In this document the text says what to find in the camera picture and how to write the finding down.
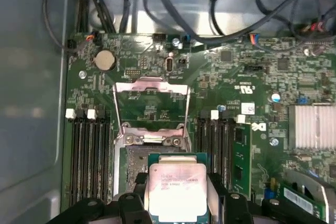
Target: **green circuit board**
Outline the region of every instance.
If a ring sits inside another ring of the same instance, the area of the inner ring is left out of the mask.
[[[85,37],[76,34],[74,41],[80,43]],[[173,38],[180,40],[178,46],[172,45]],[[259,41],[275,49],[295,44],[293,38]],[[94,63],[102,49],[111,51],[116,58],[110,71],[100,71]],[[248,198],[253,193],[260,202],[265,188],[271,181],[280,182],[286,168],[311,171],[336,183],[336,173],[330,171],[330,165],[336,164],[334,150],[298,151],[288,144],[288,106],[334,103],[335,54],[333,42],[307,43],[293,52],[270,54],[248,41],[207,46],[173,35],[102,35],[101,46],[89,43],[69,56],[66,108],[84,113],[96,109],[106,116],[99,123],[66,123],[62,210],[85,196],[100,197],[105,202],[112,199],[114,140],[119,130],[112,87],[116,82],[135,82],[145,76],[161,77],[170,84],[191,88],[187,130],[192,152],[207,152],[197,137],[201,111],[225,111],[241,123],[233,129],[236,137],[245,135],[243,144],[233,145],[230,183],[235,191]],[[168,57],[172,58],[171,71],[167,71]],[[81,71],[85,76],[80,78]],[[279,101],[275,100],[276,95],[280,96]],[[118,96],[121,120],[132,127],[157,131],[175,129],[184,122],[184,95],[146,90]],[[177,151],[175,147],[165,148],[123,148],[119,192],[131,190],[136,173],[146,172],[148,153]]]

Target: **mounting screw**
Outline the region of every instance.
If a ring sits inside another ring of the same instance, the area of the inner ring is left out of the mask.
[[[305,56],[310,56],[310,50],[309,50],[309,48],[305,48],[305,49],[303,50],[303,54],[304,54]]]
[[[86,78],[86,72],[81,70],[81,71],[79,71],[78,76],[79,76],[80,79],[83,80],[83,79]]]
[[[275,206],[278,206],[280,204],[279,201],[277,201],[276,199],[270,199],[269,202],[272,204],[272,205],[275,205]]]
[[[179,44],[180,44],[180,40],[179,40],[178,38],[173,38],[173,39],[172,39],[172,45],[173,45],[174,47],[178,47]]]
[[[133,143],[133,136],[127,136],[126,137],[126,143],[127,144],[132,144]]]
[[[173,140],[173,145],[175,145],[175,146],[179,146],[180,143],[181,143],[181,141],[177,138]]]
[[[96,201],[90,201],[90,202],[88,203],[88,206],[89,206],[89,207],[92,207],[92,206],[95,206],[96,204],[97,204]]]
[[[240,196],[238,194],[231,194],[231,197],[234,198],[234,199],[239,199]]]
[[[278,144],[279,144],[279,140],[278,140],[277,138],[274,138],[274,137],[273,137],[273,138],[271,138],[269,144],[270,144],[271,146],[278,146]]]

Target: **aluminum heatsink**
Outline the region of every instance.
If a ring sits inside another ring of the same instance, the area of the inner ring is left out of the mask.
[[[289,148],[336,149],[336,106],[290,106]]]

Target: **integrated circuit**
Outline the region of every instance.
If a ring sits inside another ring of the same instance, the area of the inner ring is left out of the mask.
[[[288,71],[288,69],[289,69],[289,59],[288,58],[278,59],[278,70]]]
[[[329,176],[336,178],[336,165],[329,165]]]
[[[220,53],[221,62],[232,62],[232,53],[231,51],[221,51]]]

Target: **sticker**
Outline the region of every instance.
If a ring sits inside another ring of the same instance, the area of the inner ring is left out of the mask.
[[[243,115],[254,115],[256,112],[254,102],[242,102],[241,107]]]
[[[303,210],[307,211],[311,215],[313,214],[313,205],[312,203],[306,201],[305,199],[297,196],[295,193],[292,193],[290,190],[284,188],[283,195],[292,201],[294,204],[298,205]]]
[[[251,128],[253,131],[266,131],[266,123],[253,123]]]
[[[256,87],[251,85],[235,85],[235,89],[240,90],[241,94],[253,94]]]

